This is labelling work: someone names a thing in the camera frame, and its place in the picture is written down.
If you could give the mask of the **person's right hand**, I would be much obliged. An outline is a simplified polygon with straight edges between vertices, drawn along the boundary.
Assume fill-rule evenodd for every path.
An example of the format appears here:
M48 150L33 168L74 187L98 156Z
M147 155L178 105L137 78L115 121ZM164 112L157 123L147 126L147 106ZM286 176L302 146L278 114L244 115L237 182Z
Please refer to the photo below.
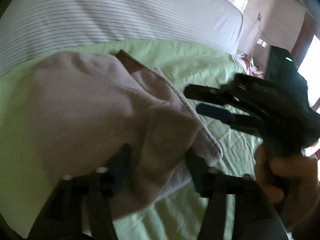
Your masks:
M280 217L285 227L310 218L319 204L317 157L272 157L260 145L254 159L256 182L272 204L283 204Z

